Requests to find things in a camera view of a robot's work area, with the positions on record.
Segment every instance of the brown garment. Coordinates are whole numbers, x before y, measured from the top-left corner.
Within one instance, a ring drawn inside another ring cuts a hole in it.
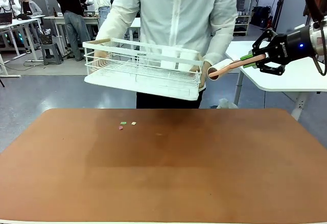
[[[323,13],[323,15],[326,15],[327,12],[327,0],[315,0],[318,8],[320,9],[320,11]],[[305,10],[303,12],[303,16],[309,16],[310,11],[308,9],[308,6],[306,5]]]

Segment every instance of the black basket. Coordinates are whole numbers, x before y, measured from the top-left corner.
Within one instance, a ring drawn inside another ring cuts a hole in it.
[[[40,40],[41,40],[42,44],[52,44],[51,34],[47,34],[47,35],[41,34],[40,35]]]

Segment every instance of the glossy floor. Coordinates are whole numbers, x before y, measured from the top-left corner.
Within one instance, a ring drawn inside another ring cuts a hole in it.
[[[237,74],[208,82],[201,108],[216,105],[219,99],[233,101]],[[134,92],[86,84],[83,76],[24,76],[2,79],[0,87],[0,152],[41,113],[51,108],[135,108]],[[240,108],[282,108],[291,112],[294,103],[283,93],[257,89],[247,78]],[[300,123],[327,147],[327,95],[313,95]]]

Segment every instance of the white dish rack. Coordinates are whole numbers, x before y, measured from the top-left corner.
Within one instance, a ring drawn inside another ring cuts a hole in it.
[[[188,101],[198,99],[203,59],[196,51],[114,38],[85,42],[83,47],[87,83]],[[104,51],[107,57],[95,59],[91,49]],[[199,71],[190,71],[193,66],[199,66]]]

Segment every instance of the person's left hand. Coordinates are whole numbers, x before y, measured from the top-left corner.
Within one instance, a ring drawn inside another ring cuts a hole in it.
[[[202,67],[202,74],[201,74],[201,78],[200,78],[200,86],[199,89],[202,89],[204,87],[205,81],[206,81],[206,75],[208,73],[208,69],[211,67],[211,64],[208,63],[207,61],[205,61],[203,63],[203,67]],[[190,72],[196,72],[196,71],[200,71],[200,67],[199,66],[193,66],[190,70]]]

